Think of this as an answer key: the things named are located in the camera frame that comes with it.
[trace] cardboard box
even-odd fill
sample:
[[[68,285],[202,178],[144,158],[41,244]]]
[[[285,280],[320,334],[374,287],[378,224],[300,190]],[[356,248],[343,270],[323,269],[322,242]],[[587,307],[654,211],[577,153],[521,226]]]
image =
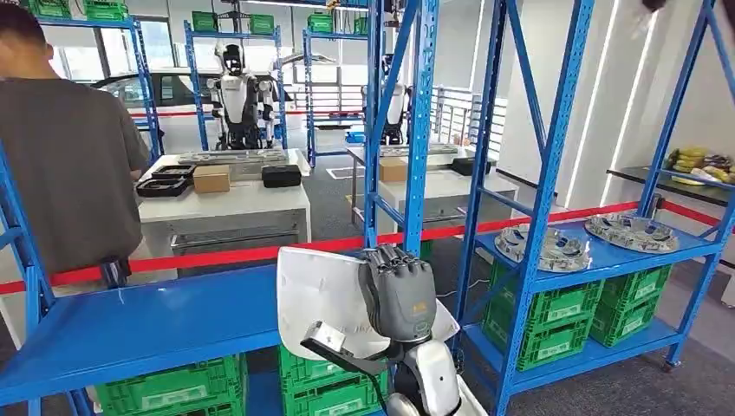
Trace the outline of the cardboard box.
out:
[[[230,190],[230,166],[198,166],[194,171],[196,193],[228,192]]]
[[[384,182],[405,181],[408,165],[402,158],[381,158],[380,178]]]

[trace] man's arm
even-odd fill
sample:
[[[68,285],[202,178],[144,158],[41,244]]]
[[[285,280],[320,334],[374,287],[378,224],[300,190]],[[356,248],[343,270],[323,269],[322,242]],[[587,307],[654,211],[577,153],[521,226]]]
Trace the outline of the man's arm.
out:
[[[125,141],[127,152],[127,163],[130,166],[130,177],[133,180],[140,179],[143,171],[148,168],[148,146],[140,137],[138,127],[130,116],[130,113],[122,106],[120,100],[114,98],[120,113],[120,127],[122,138]]]

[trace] stacked green crate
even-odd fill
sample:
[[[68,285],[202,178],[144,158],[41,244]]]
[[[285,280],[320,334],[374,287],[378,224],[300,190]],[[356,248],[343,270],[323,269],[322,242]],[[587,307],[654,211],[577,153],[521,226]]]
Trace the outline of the stacked green crate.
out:
[[[590,335],[606,347],[643,330],[654,318],[668,266],[608,279],[597,305]]]
[[[107,383],[96,387],[105,416],[244,416],[244,354]]]
[[[499,261],[494,262],[490,288],[507,270]],[[488,304],[483,320],[485,335],[502,351],[508,345],[517,287],[518,278],[512,276]],[[528,370],[582,351],[601,292],[602,282],[592,282],[535,294],[517,368]]]
[[[358,17],[354,20],[353,34],[355,35],[367,35],[368,34],[368,18],[367,17]]]
[[[272,15],[250,15],[250,32],[253,35],[273,35],[276,23]]]
[[[84,0],[84,13],[87,20],[119,22],[130,17],[127,6],[114,0]]]
[[[218,28],[217,13],[192,11],[192,29],[195,32],[216,32]]]
[[[35,16],[56,19],[71,18],[67,0],[21,0],[20,4]]]
[[[335,31],[332,23],[332,16],[323,15],[322,13],[314,13],[309,15],[307,22],[309,29],[317,33],[332,33]]]
[[[296,357],[279,349],[279,374],[285,416],[361,416],[380,409],[377,392],[363,374],[349,373],[328,361]],[[387,393],[387,372],[379,376]]]

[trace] gray t-shirt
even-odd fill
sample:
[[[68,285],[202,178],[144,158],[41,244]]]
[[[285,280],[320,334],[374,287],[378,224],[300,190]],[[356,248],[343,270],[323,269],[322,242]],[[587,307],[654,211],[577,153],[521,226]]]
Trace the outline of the gray t-shirt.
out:
[[[0,79],[0,140],[47,273],[137,248],[130,172],[148,154],[118,99],[72,81]]]

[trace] man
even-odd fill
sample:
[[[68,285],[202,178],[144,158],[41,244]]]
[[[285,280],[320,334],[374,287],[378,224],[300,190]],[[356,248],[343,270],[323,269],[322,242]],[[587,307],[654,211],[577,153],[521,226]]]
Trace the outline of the man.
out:
[[[0,3],[0,140],[48,276],[136,250],[148,165],[121,102],[60,79],[53,54],[28,11]]]

